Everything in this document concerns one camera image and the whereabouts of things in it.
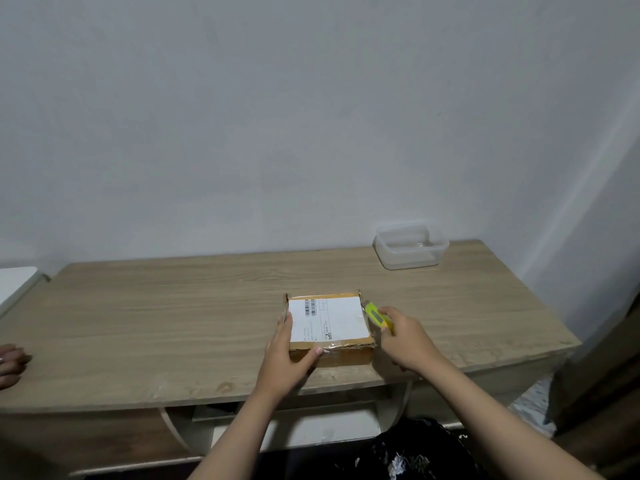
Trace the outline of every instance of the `hand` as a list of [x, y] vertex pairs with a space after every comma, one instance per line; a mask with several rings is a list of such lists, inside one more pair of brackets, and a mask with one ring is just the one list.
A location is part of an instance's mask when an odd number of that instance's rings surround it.
[[14, 344], [0, 345], [0, 389], [6, 389], [20, 380], [31, 356], [24, 353], [23, 348], [15, 348]]
[[393, 361], [405, 369], [423, 374], [423, 369], [447, 359], [431, 341], [418, 320], [405, 317], [393, 306], [379, 308], [394, 323], [394, 333], [386, 325], [381, 330], [381, 346]]
[[290, 393], [324, 353], [322, 347], [317, 347], [309, 350], [300, 362], [292, 362], [289, 358], [292, 327], [293, 318], [290, 312], [287, 313], [284, 322], [282, 317], [278, 318], [276, 333], [264, 350], [264, 359], [255, 384], [254, 392], [265, 395], [274, 401], [274, 405]]

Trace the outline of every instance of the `empty food container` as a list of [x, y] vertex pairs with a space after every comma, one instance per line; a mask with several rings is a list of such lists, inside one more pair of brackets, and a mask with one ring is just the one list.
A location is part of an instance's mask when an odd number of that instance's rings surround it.
[[379, 227], [374, 245], [384, 267], [405, 269], [439, 263], [449, 242], [433, 225], [414, 223]]

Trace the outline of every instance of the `wooden tabletop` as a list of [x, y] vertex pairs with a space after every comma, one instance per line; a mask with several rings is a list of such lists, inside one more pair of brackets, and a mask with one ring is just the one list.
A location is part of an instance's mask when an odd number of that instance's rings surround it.
[[[32, 292], [3, 342], [34, 355], [0, 412], [86, 411], [244, 399], [282, 295], [360, 290], [421, 320], [472, 371], [566, 353], [579, 344], [479, 241], [440, 265], [388, 271], [373, 248], [72, 264]], [[407, 379], [372, 365], [316, 369], [300, 394]]]

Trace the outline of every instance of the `forearm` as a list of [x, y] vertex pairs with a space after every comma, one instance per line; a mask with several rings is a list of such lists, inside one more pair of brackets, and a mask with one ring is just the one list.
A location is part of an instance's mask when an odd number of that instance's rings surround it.
[[448, 360], [426, 363], [420, 375], [511, 480], [601, 478], [512, 415]]
[[254, 391], [189, 480], [248, 479], [276, 405]]

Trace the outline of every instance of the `cardboard box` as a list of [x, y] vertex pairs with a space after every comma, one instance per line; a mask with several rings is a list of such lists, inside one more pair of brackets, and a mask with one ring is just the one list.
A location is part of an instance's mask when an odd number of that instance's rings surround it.
[[289, 356], [294, 362], [299, 362], [315, 347], [325, 350], [317, 367], [363, 365], [373, 361], [376, 345], [362, 309], [360, 291], [295, 297], [285, 294], [284, 307], [285, 312], [291, 311], [294, 321], [289, 345]]

